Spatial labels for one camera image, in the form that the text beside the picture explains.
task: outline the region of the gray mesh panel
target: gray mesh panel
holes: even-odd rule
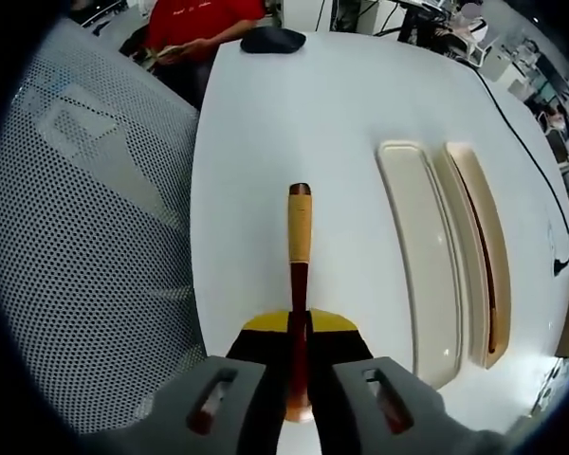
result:
[[[189,212],[197,113],[69,22],[0,140],[0,301],[45,398],[116,428],[204,357]]]

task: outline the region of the person's hand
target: person's hand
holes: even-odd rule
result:
[[[206,38],[198,38],[197,40],[190,41],[181,47],[182,55],[195,54],[203,50],[213,47],[211,40]]]
[[[469,27],[455,27],[451,33],[457,36],[472,36]]]
[[[169,52],[168,54],[163,55],[162,57],[158,57],[156,61],[159,64],[169,65],[169,64],[177,64],[181,62],[184,58],[183,50],[177,50],[177,52]]]
[[[445,36],[445,35],[449,35],[450,34],[450,30],[446,29],[446,28],[437,28],[436,31],[434,32],[434,35],[436,36]]]

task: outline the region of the black cable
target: black cable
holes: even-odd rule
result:
[[[371,9],[372,7],[376,7],[379,4],[379,0],[376,0],[375,2],[373,2],[371,5],[369,5],[369,7],[367,7],[364,11],[360,12],[358,14],[357,20],[360,19],[360,16],[362,16],[365,12],[367,12],[369,9]]]
[[[392,9],[392,11],[390,11],[390,14],[388,14],[388,17],[386,17],[386,20],[385,20],[385,22],[383,23],[383,26],[381,26],[381,30],[379,31],[379,33],[381,33],[381,32],[384,30],[384,28],[388,25],[388,21],[390,20],[390,18],[392,17],[392,15],[395,13],[395,11],[398,9],[398,6],[399,6],[399,5],[400,5],[400,4],[397,3],[396,6]]]
[[[536,161],[536,159],[533,157],[533,155],[531,154],[531,152],[529,152],[528,147],[525,145],[524,141],[521,139],[521,137],[519,136],[519,134],[514,130],[514,128],[512,127],[512,125],[510,124],[510,122],[508,121],[507,117],[504,114],[504,111],[502,110],[502,108],[500,107],[500,104],[497,102],[497,100],[495,100],[495,97],[493,96],[493,93],[491,92],[491,89],[489,88],[489,86],[487,85],[485,79],[483,78],[483,75],[481,75],[481,73],[478,72],[478,70],[472,66],[471,64],[466,64],[465,62],[461,62],[463,63],[465,66],[467,66],[468,68],[471,68],[474,73],[478,76],[478,79],[481,80],[481,82],[483,83],[483,87],[486,89],[486,92],[489,94],[489,96],[491,97],[491,100],[493,101],[493,104],[495,104],[495,107],[497,108],[498,112],[500,113],[500,116],[502,116],[502,119],[504,120],[505,124],[507,125],[507,127],[510,129],[510,131],[512,132],[512,134],[514,135],[515,138],[517,138],[517,140],[521,143],[521,145],[523,145],[524,150],[526,151],[526,153],[529,155],[529,158],[531,158],[531,161],[533,162],[533,164],[535,165],[536,168],[538,168],[538,171],[540,171],[541,177],[543,178],[543,180],[546,182],[546,185],[548,185],[548,189],[550,190],[550,192],[552,193],[552,197],[554,197],[554,200],[557,203],[557,207],[559,208],[559,213],[560,213],[560,217],[562,218],[563,223],[565,224],[565,230],[567,231],[567,236],[569,237],[569,224],[567,223],[567,217],[565,216],[564,211],[562,211],[562,206],[560,205],[560,201],[559,198],[557,197],[557,194],[554,192],[554,188],[552,188],[552,184],[550,183],[550,180],[548,180],[548,177],[546,177],[546,174],[543,172],[543,169],[540,167],[540,165],[538,164],[538,162]],[[559,273],[567,266],[569,265],[569,258],[564,261],[561,262],[559,259],[554,260],[554,275],[555,277],[557,275],[559,275]]]
[[[389,35],[391,33],[396,33],[397,31],[401,31],[403,28],[404,27],[388,28],[387,30],[379,31],[378,33],[376,33],[373,36],[377,36],[377,37],[386,36],[386,35]]]
[[[319,31],[319,24],[321,23],[322,9],[323,8],[324,8],[324,0],[322,0],[321,12],[319,13],[319,20],[316,21],[316,29],[314,31]]]

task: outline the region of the white table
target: white table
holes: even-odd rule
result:
[[[568,210],[538,123],[491,86]],[[507,245],[510,345],[488,371],[466,361],[441,392],[465,425],[506,431],[529,411],[554,363],[569,267],[553,278],[552,249],[564,259],[567,240],[546,185],[476,75],[425,49],[338,33],[309,34],[288,56],[222,46],[200,117],[192,183],[193,276],[207,351],[224,355],[247,320],[289,308],[287,189],[307,182],[314,194],[308,304],[351,319],[375,356],[410,369],[405,274],[375,161],[386,139],[432,149],[469,141],[479,156]],[[315,453],[315,431],[296,428],[285,425],[282,444]]]

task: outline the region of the curved tray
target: curved tray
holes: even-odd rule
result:
[[[435,159],[435,167],[450,200],[466,257],[472,303],[470,355],[490,368],[502,357],[510,340],[510,273],[502,224],[483,169],[468,145],[446,144]],[[477,245],[483,253],[482,261],[476,257]]]
[[[405,264],[413,372],[440,388],[457,375],[462,352],[459,273],[445,203],[416,144],[386,142],[376,159]]]

